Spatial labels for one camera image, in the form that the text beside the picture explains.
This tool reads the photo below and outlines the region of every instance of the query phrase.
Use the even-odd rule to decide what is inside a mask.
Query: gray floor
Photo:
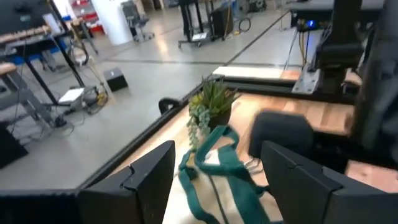
[[[96,56],[99,70],[119,67],[129,88],[113,94],[113,100],[94,116],[76,113],[67,117],[70,124],[64,129],[42,129],[30,118],[20,122],[14,135],[19,138],[32,135],[30,139],[24,138],[30,142],[26,145],[29,155],[0,170],[0,189],[79,186],[160,116],[157,103],[162,97],[183,97],[200,83],[203,76],[226,64],[283,67],[294,34],[293,30],[280,31],[280,23],[277,23],[262,35],[280,17],[280,12],[270,9],[253,15],[249,32],[224,42],[209,42],[200,48],[183,45],[179,49],[177,41],[184,36],[178,9],[156,12],[149,17],[146,30],[155,32],[153,40],[117,47],[105,37],[95,40],[100,52]],[[289,15],[284,17],[284,26],[289,24],[289,18]],[[315,50],[318,37],[319,33],[311,35],[309,56]],[[290,68],[298,69],[301,63],[297,38],[290,56]],[[81,73],[86,84],[98,84],[88,69]],[[23,74],[29,86],[36,90],[37,97],[48,100],[26,67]],[[71,73],[41,74],[56,96],[77,85]],[[18,113],[21,112],[23,109],[19,107]],[[0,112],[0,118],[14,116],[14,113],[15,108],[9,108]]]

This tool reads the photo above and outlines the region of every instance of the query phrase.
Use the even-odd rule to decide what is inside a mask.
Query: succulent
[[[223,79],[202,79],[203,89],[189,101],[190,119],[187,123],[190,145],[199,146],[199,133],[205,138],[210,134],[210,119],[228,111],[232,103],[239,97],[236,90],[225,87]]]

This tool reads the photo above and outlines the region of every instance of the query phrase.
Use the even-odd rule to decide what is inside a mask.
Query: black monitor
[[[45,25],[48,13],[53,12],[47,0],[0,0],[0,35]]]

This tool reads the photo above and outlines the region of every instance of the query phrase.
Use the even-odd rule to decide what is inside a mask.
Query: black plant pot
[[[224,113],[210,118],[210,121],[209,121],[210,131],[213,131],[218,125],[227,125],[229,118],[231,117],[231,110],[232,110],[232,107],[230,107]]]

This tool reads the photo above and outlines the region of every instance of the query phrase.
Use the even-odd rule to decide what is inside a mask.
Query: potted plant
[[[232,103],[239,97],[236,90],[229,90],[221,80],[203,79],[202,91],[190,98],[187,123],[190,145],[197,148],[198,135],[204,138],[217,127],[228,124]]]

